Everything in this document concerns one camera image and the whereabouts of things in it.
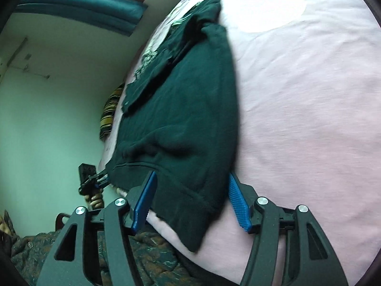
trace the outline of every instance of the camouflage fabric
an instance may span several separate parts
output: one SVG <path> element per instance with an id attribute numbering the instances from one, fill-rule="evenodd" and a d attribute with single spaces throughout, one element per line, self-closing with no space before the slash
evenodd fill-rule
<path id="1" fill-rule="evenodd" d="M 12 232 L 11 261 L 22 277 L 35 286 L 45 259 L 59 231 L 20 238 L 9 219 Z M 144 286 L 203 286 L 190 276 L 176 257 L 175 249 L 152 227 L 135 237 L 128 237 Z M 104 286 L 112 286 L 105 248 L 104 232 L 98 232 L 100 271 Z"/>

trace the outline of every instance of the mattress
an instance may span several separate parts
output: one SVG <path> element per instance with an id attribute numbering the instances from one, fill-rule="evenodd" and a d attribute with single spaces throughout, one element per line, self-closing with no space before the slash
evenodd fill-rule
<path id="1" fill-rule="evenodd" d="M 182 0 L 146 50 L 200 1 Z M 239 94 L 235 172 L 278 206 L 306 204 L 353 286 L 381 247 L 381 28 L 363 0 L 221 1 Z M 120 102 L 99 170 L 113 154 L 121 115 Z M 147 220 L 190 260 L 240 283 L 253 235 L 228 200 L 197 253 L 154 212 Z M 277 262 L 273 285 L 281 284 L 281 256 Z"/>

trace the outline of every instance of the yellow and black striped cloth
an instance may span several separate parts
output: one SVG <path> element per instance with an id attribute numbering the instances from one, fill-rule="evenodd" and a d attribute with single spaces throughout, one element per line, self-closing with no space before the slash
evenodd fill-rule
<path id="1" fill-rule="evenodd" d="M 99 138 L 102 139 L 109 135 L 112 128 L 112 122 L 114 121 L 115 110 L 117 108 L 119 99 L 123 92 L 124 83 L 121 84 L 108 98 L 104 105 L 102 118 L 100 119 L 100 133 Z"/>

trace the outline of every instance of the teal curtain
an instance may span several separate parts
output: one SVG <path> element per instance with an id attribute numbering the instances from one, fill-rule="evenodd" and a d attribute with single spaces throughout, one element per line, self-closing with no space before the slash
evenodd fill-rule
<path id="1" fill-rule="evenodd" d="M 15 12 L 60 16 L 130 36 L 146 8 L 135 0 L 21 0 Z"/>

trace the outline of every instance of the dark green sweatshirt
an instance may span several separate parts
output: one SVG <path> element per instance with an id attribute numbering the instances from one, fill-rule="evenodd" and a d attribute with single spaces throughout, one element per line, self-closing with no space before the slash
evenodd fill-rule
<path id="1" fill-rule="evenodd" d="M 220 10 L 220 0 L 193 8 L 127 86 L 106 165 L 110 182 L 127 191 L 156 171 L 152 209 L 192 252 L 228 196 L 237 146 L 235 72 Z"/>

